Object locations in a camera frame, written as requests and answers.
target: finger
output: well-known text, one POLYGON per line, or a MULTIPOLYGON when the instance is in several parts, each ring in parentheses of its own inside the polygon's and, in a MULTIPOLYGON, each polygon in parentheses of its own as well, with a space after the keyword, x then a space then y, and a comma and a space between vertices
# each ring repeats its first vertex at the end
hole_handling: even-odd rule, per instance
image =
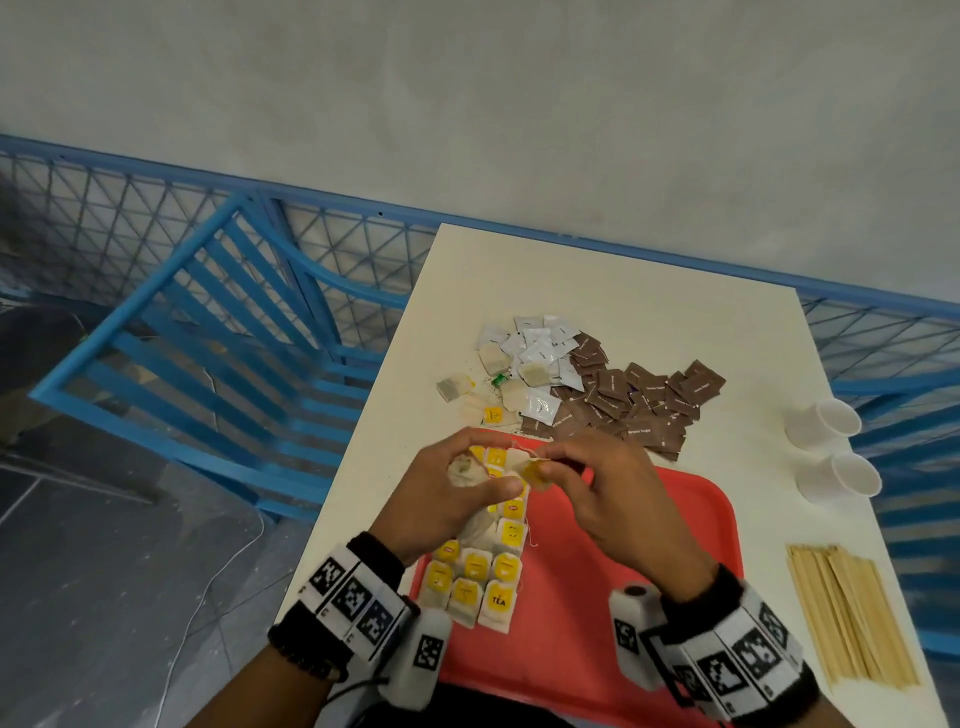
POLYGON ((540 463, 539 468, 543 477, 556 483, 566 493, 574 513, 586 513, 593 507, 593 492, 576 471, 556 462, 540 463))
POLYGON ((595 469, 604 460, 604 453, 610 445, 616 442, 610 435, 605 435, 603 432, 587 430, 566 440, 545 443, 537 448, 537 457, 545 457, 548 460, 568 458, 595 469))
POLYGON ((479 427, 464 427, 430 447, 435 448, 437 453, 449 462, 461 452, 466 452, 467 448, 473 445, 480 445, 484 448, 506 449, 513 441, 514 438, 506 432, 493 432, 479 427))
POLYGON ((523 481, 515 475, 493 477, 472 488, 458 488, 457 491, 467 501, 470 513, 486 508, 488 505, 502 503, 523 495, 523 481))

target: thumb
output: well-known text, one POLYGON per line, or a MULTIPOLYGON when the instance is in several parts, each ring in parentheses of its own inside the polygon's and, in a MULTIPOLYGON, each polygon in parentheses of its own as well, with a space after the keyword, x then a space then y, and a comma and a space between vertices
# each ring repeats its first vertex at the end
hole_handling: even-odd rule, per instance
POLYGON ((493 477, 477 483, 472 488, 464 488, 465 496, 469 496, 472 510, 479 511, 488 505, 502 503, 504 500, 523 495, 523 481, 515 475, 493 477))
POLYGON ((575 514, 580 515, 593 507, 593 492, 576 471, 553 460, 539 464, 543 476, 552 480, 566 493, 575 514))

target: person's left hand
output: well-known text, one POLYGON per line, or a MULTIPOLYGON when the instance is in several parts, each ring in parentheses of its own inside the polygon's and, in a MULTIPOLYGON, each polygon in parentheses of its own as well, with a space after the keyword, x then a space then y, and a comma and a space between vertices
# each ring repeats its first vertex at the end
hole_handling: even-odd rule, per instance
POLYGON ((422 449, 370 527, 371 535, 409 567, 424 553, 456 538, 481 508, 519 497, 523 481, 518 477, 491 478, 471 488, 458 488, 446 474, 453 458, 471 445, 505 449, 512 442, 505 432, 464 427, 422 449))

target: white table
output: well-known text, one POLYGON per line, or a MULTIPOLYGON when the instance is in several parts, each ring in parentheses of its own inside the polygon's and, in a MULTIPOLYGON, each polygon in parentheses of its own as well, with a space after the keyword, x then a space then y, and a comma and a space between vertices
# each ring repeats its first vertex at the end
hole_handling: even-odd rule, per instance
MULTIPOLYGON (((848 680, 829 697, 863 728, 946 726, 870 504, 827 510, 794 485, 795 471, 817 456, 790 445, 783 417, 830 396, 796 293, 508 235, 440 228, 280 613, 323 556, 371 524, 417 450, 460 426, 434 385, 455 372, 484 378, 474 351, 480 328, 542 313, 598 338, 615 366, 670 373, 699 358, 727 378, 672 467, 726 493, 746 578, 797 635, 821 686, 786 545, 840 544, 874 559, 923 684, 898 692, 848 680)), ((405 588, 411 579, 408 571, 405 588)))

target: paper cup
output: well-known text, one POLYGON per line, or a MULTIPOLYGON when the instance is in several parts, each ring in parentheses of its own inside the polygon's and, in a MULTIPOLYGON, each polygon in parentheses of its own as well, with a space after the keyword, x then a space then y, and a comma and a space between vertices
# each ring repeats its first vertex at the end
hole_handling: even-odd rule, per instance
POLYGON ((856 410, 840 400, 818 401, 786 419, 786 438, 800 449, 815 449, 831 440, 852 437, 862 423, 856 410))
POLYGON ((870 461, 852 452, 831 455, 797 475, 797 488, 811 503, 873 497, 882 486, 880 473, 870 461))

